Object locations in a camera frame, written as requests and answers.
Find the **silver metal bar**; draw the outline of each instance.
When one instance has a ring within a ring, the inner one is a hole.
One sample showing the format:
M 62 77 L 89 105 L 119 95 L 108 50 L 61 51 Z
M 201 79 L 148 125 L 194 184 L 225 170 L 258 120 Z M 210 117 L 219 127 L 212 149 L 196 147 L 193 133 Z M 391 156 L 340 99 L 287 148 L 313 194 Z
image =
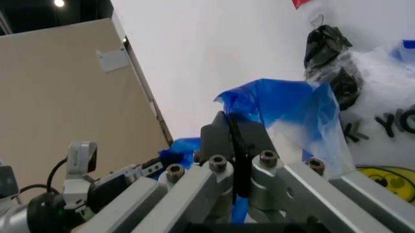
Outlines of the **silver metal bar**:
M 157 181 L 141 177 L 77 232 L 130 232 L 166 193 L 166 187 Z
M 181 232 L 190 222 L 202 223 L 219 195 L 215 174 L 193 166 L 132 232 Z
M 274 195 L 275 208 L 295 222 L 312 227 L 320 221 L 331 232 L 390 232 L 302 162 L 274 169 L 256 158 L 252 178 Z
M 415 208 L 356 171 L 330 183 L 394 232 L 415 232 Z

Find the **ceiling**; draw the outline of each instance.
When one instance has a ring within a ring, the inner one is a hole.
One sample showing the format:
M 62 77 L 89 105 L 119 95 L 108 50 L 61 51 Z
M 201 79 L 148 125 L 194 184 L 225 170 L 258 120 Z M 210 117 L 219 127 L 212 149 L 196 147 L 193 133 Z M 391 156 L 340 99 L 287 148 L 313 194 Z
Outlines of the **ceiling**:
M 0 11 L 13 33 L 58 27 L 111 17 L 110 0 L 63 0 L 56 7 L 53 0 L 0 0 Z M 0 35 L 5 32 L 0 28 Z

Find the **clear plastic bag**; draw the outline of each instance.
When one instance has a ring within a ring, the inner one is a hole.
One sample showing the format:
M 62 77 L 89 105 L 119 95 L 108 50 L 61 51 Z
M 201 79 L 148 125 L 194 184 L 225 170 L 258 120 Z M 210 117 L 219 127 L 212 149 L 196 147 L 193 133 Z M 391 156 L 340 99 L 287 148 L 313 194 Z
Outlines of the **clear plastic bag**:
M 362 76 L 351 59 L 349 50 L 340 53 L 320 69 L 307 74 L 308 81 L 330 84 L 341 111 L 356 102 L 363 85 Z
M 223 92 L 216 101 L 227 114 L 262 122 L 277 151 L 286 146 L 276 141 L 281 133 L 305 154 L 321 159 L 326 177 L 354 170 L 328 84 L 261 79 Z
M 404 113 L 415 109 L 415 67 L 393 53 L 390 47 L 350 52 L 364 85 L 355 104 L 342 111 L 341 120 L 344 127 L 352 126 L 346 139 L 359 166 L 415 168 L 415 134 L 401 125 Z M 414 115 L 405 122 L 415 129 Z

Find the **black plastic part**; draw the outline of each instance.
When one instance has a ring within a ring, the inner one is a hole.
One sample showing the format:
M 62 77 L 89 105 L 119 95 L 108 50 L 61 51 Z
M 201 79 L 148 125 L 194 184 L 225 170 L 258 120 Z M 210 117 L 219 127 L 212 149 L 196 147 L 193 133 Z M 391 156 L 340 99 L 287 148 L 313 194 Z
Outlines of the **black plastic part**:
M 17 195 L 19 187 L 11 166 L 0 166 L 0 199 Z
M 87 206 L 98 213 L 119 194 L 128 188 L 129 182 L 124 175 L 113 178 L 99 186 L 91 185 L 88 191 Z
M 92 156 L 88 161 L 88 173 L 95 171 L 95 169 L 97 168 L 97 152 L 98 148 L 95 148 L 94 152 L 92 153 Z
M 219 111 L 210 125 L 202 127 L 200 140 L 201 164 L 217 154 L 224 156 L 229 161 L 234 157 L 229 124 L 224 112 Z
M 247 198 L 251 186 L 252 159 L 263 150 L 276 150 L 261 123 L 249 121 L 238 114 L 229 114 L 229 125 L 235 150 L 233 190 Z
M 189 224 L 185 233 L 304 233 L 296 224 L 248 223 L 248 224 Z
M 27 222 L 31 233 L 69 233 L 84 223 L 74 211 L 64 210 L 62 195 L 44 193 L 33 198 L 27 207 Z

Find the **red tag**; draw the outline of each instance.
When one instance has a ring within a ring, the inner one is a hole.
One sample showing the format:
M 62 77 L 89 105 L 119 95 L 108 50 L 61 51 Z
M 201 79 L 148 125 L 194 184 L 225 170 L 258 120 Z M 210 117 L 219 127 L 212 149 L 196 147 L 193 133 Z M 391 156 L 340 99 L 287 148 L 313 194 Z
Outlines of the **red tag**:
M 307 3 L 311 0 L 293 0 L 294 7 L 298 9 L 302 4 Z

